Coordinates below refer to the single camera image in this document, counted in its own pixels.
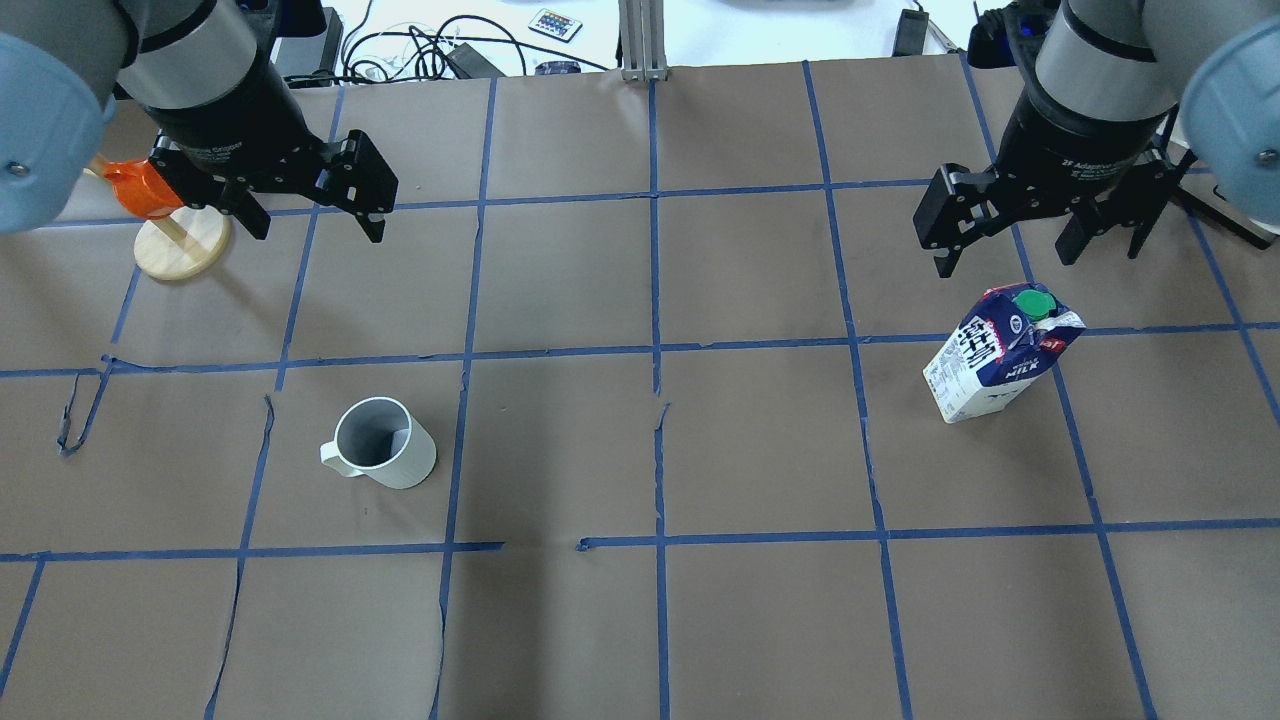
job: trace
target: orange object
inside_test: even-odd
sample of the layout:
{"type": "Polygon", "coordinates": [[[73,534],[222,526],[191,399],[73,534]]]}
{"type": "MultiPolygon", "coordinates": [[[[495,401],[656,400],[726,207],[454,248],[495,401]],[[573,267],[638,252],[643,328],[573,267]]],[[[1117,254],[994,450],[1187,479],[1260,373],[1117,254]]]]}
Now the orange object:
{"type": "Polygon", "coordinates": [[[168,218],[184,204],[147,160],[106,163],[102,178],[111,183],[120,205],[138,218],[168,218]]]}

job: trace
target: green cap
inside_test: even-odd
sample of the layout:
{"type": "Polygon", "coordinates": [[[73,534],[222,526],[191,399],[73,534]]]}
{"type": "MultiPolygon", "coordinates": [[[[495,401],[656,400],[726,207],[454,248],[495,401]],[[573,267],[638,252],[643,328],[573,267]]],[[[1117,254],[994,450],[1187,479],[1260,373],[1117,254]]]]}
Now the green cap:
{"type": "Polygon", "coordinates": [[[1050,313],[1057,309],[1057,299],[1038,290],[1024,290],[1014,297],[1014,305],[1036,323],[1048,318],[1050,313]]]}

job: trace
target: milk carton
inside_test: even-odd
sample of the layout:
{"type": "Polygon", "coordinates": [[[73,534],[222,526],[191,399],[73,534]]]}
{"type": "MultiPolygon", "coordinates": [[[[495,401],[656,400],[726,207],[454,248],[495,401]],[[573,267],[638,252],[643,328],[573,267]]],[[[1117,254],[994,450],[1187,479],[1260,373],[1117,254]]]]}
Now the milk carton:
{"type": "Polygon", "coordinates": [[[1039,283],[988,290],[924,368],[942,419],[1004,410],[1057,363],[1084,322],[1039,283]]]}

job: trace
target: mug handle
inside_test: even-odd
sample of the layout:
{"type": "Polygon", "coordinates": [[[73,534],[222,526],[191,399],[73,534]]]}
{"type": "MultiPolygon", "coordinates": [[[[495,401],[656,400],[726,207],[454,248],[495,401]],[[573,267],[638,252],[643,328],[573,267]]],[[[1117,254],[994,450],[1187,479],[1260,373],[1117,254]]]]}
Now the mug handle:
{"type": "Polygon", "coordinates": [[[320,446],[320,462],[333,468],[333,470],[343,478],[355,478],[356,475],[364,474],[342,459],[342,455],[338,454],[338,443],[333,441],[320,446]]]}

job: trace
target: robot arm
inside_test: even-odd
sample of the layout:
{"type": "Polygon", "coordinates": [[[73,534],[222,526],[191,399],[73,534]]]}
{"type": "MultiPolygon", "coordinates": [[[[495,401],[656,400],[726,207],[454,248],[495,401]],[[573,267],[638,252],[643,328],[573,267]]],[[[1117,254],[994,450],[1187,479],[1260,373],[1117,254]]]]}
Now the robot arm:
{"type": "Polygon", "coordinates": [[[1280,0],[1024,0],[1002,19],[1025,87],[998,156],[942,165],[914,218],[940,277],[982,237],[1065,214],[1065,264],[1117,224],[1137,228],[1133,258],[1197,155],[1280,222],[1280,0]],[[1178,97],[1194,152],[1175,165],[1153,135],[1178,97]]]}
{"type": "Polygon", "coordinates": [[[232,0],[0,0],[0,232],[61,210],[116,82],[160,127],[150,161],[187,205],[261,238],[270,218],[250,192],[291,192],[381,240],[394,173],[361,131],[333,143],[311,133],[269,40],[232,0]]]}

